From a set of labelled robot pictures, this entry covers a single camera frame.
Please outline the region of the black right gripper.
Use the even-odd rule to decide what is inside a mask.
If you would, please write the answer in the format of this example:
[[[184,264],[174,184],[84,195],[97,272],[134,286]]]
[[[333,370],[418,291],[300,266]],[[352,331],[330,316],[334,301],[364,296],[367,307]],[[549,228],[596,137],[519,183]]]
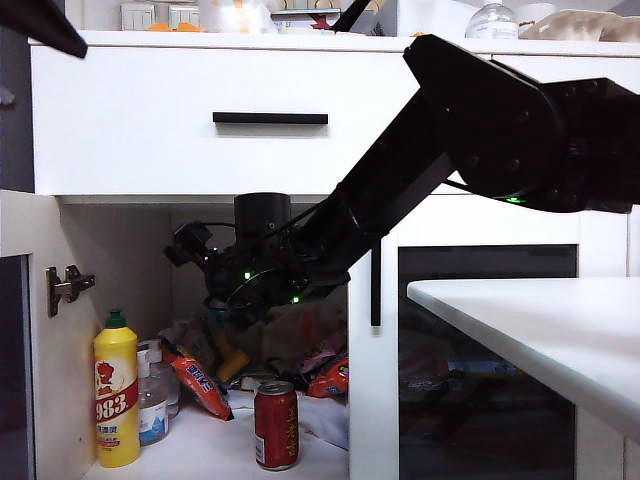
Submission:
[[[269,309],[326,297],[349,281],[350,268],[350,259],[292,238],[204,248],[204,304],[223,311],[224,329],[237,345],[260,346]]]

